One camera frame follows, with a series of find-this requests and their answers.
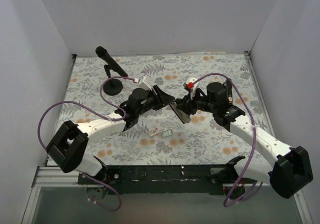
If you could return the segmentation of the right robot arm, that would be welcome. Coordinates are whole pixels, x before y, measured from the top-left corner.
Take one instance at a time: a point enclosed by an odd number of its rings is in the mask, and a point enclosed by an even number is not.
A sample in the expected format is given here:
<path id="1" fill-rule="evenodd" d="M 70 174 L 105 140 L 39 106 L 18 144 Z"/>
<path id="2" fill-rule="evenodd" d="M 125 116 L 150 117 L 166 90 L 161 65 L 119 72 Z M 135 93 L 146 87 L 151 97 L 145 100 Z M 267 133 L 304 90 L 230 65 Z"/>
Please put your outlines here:
<path id="1" fill-rule="evenodd" d="M 188 94 L 175 101 L 182 122 L 188 123 L 198 110 L 211 113 L 219 126 L 254 147 L 269 163 L 269 167 L 263 168 L 250 163 L 245 172 L 241 166 L 233 165 L 226 170 L 229 181 L 236 183 L 244 177 L 263 182 L 284 198 L 290 198 L 313 181 L 308 152 L 301 146 L 293 148 L 255 127 L 245 112 L 233 105 L 230 81 L 209 83 L 205 93 L 198 85 L 195 78 L 187 79 L 184 88 Z"/>

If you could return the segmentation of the grey black stapler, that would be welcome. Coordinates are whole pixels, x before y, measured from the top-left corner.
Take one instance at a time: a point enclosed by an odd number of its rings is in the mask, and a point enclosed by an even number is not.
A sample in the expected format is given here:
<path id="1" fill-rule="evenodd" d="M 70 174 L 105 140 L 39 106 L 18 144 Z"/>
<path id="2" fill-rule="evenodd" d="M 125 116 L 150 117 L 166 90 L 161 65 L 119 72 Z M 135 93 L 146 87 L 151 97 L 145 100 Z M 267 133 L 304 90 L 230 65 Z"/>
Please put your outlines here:
<path id="1" fill-rule="evenodd" d="M 187 114 L 185 114 L 182 110 L 177 108 L 177 104 L 175 101 L 173 101 L 172 103 L 170 103 L 169 105 L 171 107 L 171 109 L 173 110 L 173 112 L 176 114 L 176 116 L 179 118 L 179 120 L 183 123 L 183 124 L 187 124 L 190 123 L 190 116 L 188 116 Z"/>

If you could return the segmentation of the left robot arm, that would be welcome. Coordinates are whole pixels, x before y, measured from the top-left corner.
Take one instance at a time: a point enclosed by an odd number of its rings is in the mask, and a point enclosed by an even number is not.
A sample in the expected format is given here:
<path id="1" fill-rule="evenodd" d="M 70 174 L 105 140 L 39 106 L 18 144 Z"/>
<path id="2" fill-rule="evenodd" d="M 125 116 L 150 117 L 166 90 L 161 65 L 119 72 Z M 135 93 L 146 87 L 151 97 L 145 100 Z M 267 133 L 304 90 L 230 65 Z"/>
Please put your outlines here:
<path id="1" fill-rule="evenodd" d="M 148 90 L 136 88 L 128 100 L 107 117 L 80 124 L 64 122 L 47 145 L 46 152 L 64 173 L 78 171 L 89 175 L 96 184 L 103 183 L 107 176 L 104 164 L 97 157 L 85 154 L 86 147 L 132 128 L 142 114 L 159 110 L 174 100 L 157 85 Z"/>

